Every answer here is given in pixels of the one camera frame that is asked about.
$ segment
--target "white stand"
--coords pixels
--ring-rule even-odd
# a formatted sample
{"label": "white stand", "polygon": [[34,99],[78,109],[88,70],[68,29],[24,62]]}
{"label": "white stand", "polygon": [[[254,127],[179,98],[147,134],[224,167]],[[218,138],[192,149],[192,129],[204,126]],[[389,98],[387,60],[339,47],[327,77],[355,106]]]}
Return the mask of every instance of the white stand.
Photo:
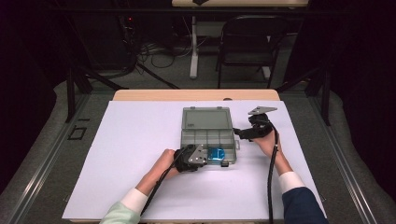
{"label": "white stand", "polygon": [[191,68],[190,68],[190,78],[196,79],[197,78],[197,71],[198,71],[198,48],[197,48],[197,26],[196,26],[196,19],[192,17],[191,23],[192,29],[192,56],[191,56]]}

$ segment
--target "white paper sheet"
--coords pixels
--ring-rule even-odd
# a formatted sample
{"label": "white paper sheet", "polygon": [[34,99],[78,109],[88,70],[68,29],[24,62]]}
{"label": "white paper sheet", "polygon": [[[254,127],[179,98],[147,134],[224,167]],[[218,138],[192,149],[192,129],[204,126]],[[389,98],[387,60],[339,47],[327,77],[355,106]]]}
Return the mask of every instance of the white paper sheet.
{"label": "white paper sheet", "polygon": [[[233,126],[250,127],[248,111],[267,113],[281,134],[284,154],[322,204],[289,113],[281,101],[197,101],[109,103],[79,180],[65,208],[66,219],[101,219],[110,206],[139,182],[165,148],[180,148],[182,108],[228,106]],[[270,159],[258,146],[239,140],[236,164],[207,165],[197,172],[163,181],[145,221],[240,221],[268,219],[267,176]],[[283,218],[278,175],[273,176],[274,218]]]}

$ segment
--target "wooden table edge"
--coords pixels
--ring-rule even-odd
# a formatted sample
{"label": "wooden table edge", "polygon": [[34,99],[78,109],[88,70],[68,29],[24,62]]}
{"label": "wooden table edge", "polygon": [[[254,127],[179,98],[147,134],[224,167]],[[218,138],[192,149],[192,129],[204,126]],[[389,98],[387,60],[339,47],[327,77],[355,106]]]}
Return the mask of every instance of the wooden table edge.
{"label": "wooden table edge", "polygon": [[113,101],[280,101],[275,90],[120,90]]}

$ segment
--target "clear plastic box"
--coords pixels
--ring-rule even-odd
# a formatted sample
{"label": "clear plastic box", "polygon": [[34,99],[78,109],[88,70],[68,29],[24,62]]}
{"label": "clear plastic box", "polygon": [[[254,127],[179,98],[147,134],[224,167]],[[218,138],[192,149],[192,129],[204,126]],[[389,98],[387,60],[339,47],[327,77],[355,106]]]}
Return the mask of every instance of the clear plastic box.
{"label": "clear plastic box", "polygon": [[236,162],[236,143],[228,107],[183,108],[181,147],[203,145],[208,164]]}

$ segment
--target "white table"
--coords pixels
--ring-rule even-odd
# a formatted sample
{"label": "white table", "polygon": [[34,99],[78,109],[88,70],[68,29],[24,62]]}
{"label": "white table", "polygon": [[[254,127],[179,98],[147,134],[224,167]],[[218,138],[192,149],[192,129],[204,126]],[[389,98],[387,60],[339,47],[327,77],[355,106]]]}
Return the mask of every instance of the white table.
{"label": "white table", "polygon": [[[173,7],[306,7],[309,0],[209,0],[200,6],[192,0],[173,0]],[[191,23],[192,56],[190,78],[198,76],[197,20]]]}
{"label": "white table", "polygon": [[[226,97],[233,101],[216,101]],[[237,100],[247,98],[254,100]],[[179,148],[182,108],[192,105],[228,106],[233,126],[241,129],[249,127],[248,111],[252,108],[277,107],[268,116],[282,134],[283,151],[323,209],[287,108],[278,101],[275,91],[119,91],[114,99],[109,103],[63,218],[100,220],[114,202],[137,184],[164,148]],[[197,172],[164,181],[141,221],[268,219],[266,177],[270,159],[254,143],[241,140],[240,147],[236,164],[228,168],[207,165]],[[274,218],[281,219],[283,205],[277,179],[274,172]]]}

